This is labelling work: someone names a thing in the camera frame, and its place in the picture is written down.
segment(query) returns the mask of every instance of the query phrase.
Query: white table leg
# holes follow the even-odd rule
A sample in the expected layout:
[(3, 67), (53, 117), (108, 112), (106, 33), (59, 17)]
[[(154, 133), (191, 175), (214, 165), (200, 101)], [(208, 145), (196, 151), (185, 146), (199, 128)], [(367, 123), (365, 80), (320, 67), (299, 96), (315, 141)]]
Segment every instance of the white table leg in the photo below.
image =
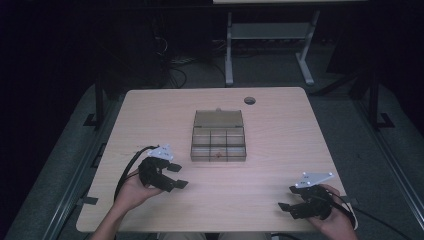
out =
[(233, 86), (233, 63), (231, 61), (231, 12), (228, 13), (227, 55), (225, 56), (225, 86)]
[(314, 85), (314, 79), (312, 78), (311, 72), (309, 71), (308, 65), (306, 64), (306, 55), (308, 53), (309, 47), (311, 45), (312, 37), (314, 36), (315, 27), (317, 25), (318, 17), (320, 11), (315, 11), (312, 21), (309, 24), (308, 31), (305, 37), (305, 46), (302, 51), (296, 53), (296, 59), (299, 63), (300, 70), (302, 71), (303, 78), (307, 85)]

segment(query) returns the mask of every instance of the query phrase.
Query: white metal frame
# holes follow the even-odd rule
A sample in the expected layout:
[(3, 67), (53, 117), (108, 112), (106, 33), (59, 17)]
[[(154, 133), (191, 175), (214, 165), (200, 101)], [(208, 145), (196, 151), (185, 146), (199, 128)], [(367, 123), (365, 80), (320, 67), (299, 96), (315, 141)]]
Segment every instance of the white metal frame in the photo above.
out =
[(233, 63), (231, 60), (232, 39), (304, 39), (302, 51), (296, 53), (296, 60), (307, 85), (314, 85), (314, 79), (306, 64), (306, 55), (314, 36), (320, 11), (314, 12), (309, 23), (233, 23), (232, 13), (228, 13), (227, 54), (225, 56), (225, 86), (234, 84)]

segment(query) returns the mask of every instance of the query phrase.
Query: wooden table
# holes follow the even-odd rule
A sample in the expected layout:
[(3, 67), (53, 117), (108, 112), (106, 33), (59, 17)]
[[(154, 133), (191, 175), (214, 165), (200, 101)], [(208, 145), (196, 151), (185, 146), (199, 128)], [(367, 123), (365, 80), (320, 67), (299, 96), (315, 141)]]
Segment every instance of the wooden table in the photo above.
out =
[[(256, 103), (247, 105), (246, 97)], [(241, 110), (245, 162), (194, 163), (190, 159), (196, 110)], [(120, 175), (134, 153), (169, 143), (179, 173), (189, 181), (132, 210), (120, 231), (225, 232), (309, 231), (306, 220), (293, 220), (278, 202), (298, 203), (290, 194), (303, 172), (332, 172), (327, 183), (345, 194), (308, 98), (301, 88), (223, 88), (138, 90), (128, 92), (88, 193), (77, 229), (94, 231), (113, 203)], [(142, 155), (136, 168), (146, 155)]]

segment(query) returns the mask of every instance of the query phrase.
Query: clear plastic box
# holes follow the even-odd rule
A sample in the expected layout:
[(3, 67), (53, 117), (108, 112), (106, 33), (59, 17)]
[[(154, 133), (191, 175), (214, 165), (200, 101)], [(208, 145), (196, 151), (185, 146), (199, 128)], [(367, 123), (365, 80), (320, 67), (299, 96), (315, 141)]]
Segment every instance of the clear plastic box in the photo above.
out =
[(196, 162), (246, 161), (241, 111), (196, 111), (191, 159)]

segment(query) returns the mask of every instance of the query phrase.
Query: table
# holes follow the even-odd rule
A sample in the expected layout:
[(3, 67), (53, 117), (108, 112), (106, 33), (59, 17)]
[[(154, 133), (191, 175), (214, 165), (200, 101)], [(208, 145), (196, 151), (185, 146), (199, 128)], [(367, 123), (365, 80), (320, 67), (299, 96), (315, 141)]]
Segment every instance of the table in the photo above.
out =
[[(316, 4), (316, 3), (345, 3), (366, 2), (367, 0), (214, 0), (214, 4), (248, 4), (248, 3), (280, 3), (280, 4)], [(314, 85), (314, 79), (306, 63), (306, 55), (314, 36), (320, 11), (315, 10), (309, 22), (300, 23), (233, 23), (232, 14), (228, 13), (227, 49), (225, 56), (225, 85), (234, 84), (231, 58), (232, 39), (303, 39), (302, 50), (296, 53), (303, 78), (307, 85)]]
[[(246, 104), (246, 97), (253, 97), (256, 103)], [(191, 161), (195, 112), (217, 108), (242, 111), (245, 162)], [(335, 177), (326, 183), (345, 195), (302, 88), (133, 90), (126, 95), (88, 193), (98, 201), (84, 204), (77, 229), (96, 229), (136, 151), (166, 143), (182, 169), (179, 173), (165, 171), (165, 175), (189, 184), (129, 212), (120, 231), (310, 231), (313, 228), (306, 220), (293, 220), (277, 204), (301, 202), (290, 194), (289, 187), (302, 172), (332, 172)]]

